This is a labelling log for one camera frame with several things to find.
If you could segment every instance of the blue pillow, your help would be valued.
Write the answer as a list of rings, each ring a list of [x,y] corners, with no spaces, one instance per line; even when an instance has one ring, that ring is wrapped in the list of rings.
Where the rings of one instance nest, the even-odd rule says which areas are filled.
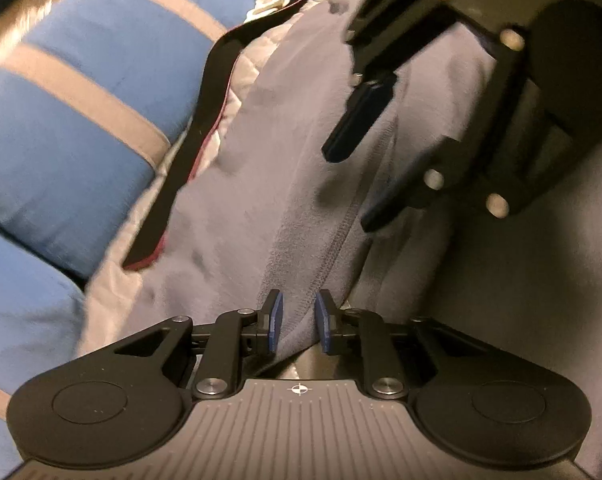
[[[226,28],[254,0],[190,0]],[[185,129],[213,42],[150,0],[62,0],[24,43],[55,56],[170,141]],[[105,129],[0,68],[0,227],[83,278],[154,170]]]
[[[74,357],[83,294],[61,272],[0,235],[0,389],[8,394]],[[0,419],[0,478],[20,463]]]

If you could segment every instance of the gray fabric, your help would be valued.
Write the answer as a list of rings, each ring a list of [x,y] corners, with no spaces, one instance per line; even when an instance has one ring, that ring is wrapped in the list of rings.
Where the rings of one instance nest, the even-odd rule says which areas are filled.
[[[454,28],[399,70],[395,99],[353,156],[328,164],[320,149],[351,91],[341,36],[358,1],[309,10],[268,60],[217,160],[179,193],[165,252],[124,334],[177,314],[213,322],[259,306],[276,287],[285,297],[281,359],[315,341],[316,291],[326,286],[341,303],[360,274],[355,296],[366,308],[397,321],[413,312],[406,298],[412,306],[425,290],[449,222],[408,212],[372,238],[360,216],[421,150],[463,130],[491,59]]]
[[[454,28],[399,70],[391,105],[352,157],[329,165],[320,147],[350,92],[341,34],[358,1],[319,4],[268,61],[218,160],[181,190],[126,333],[177,314],[213,322],[277,287],[283,358],[315,340],[322,286],[395,322],[419,310],[576,382],[593,410],[578,463],[602,480],[602,146],[517,217],[459,219],[445,258],[445,203],[367,237],[371,198],[463,130],[492,60]]]

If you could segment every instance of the gray blanket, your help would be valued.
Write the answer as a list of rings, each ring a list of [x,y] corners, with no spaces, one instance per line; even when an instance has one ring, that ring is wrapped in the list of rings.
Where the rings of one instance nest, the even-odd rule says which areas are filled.
[[[380,189],[463,131],[492,59],[454,27],[399,70],[355,153],[328,164],[320,148],[351,91],[341,35],[359,1],[317,5],[270,58],[219,158],[179,193],[124,334],[258,308],[273,287],[285,296],[279,359],[315,341],[322,287],[394,322],[431,314],[575,381],[593,408],[579,463],[602,479],[602,147],[516,218],[453,221],[442,202],[365,235],[359,220]]]

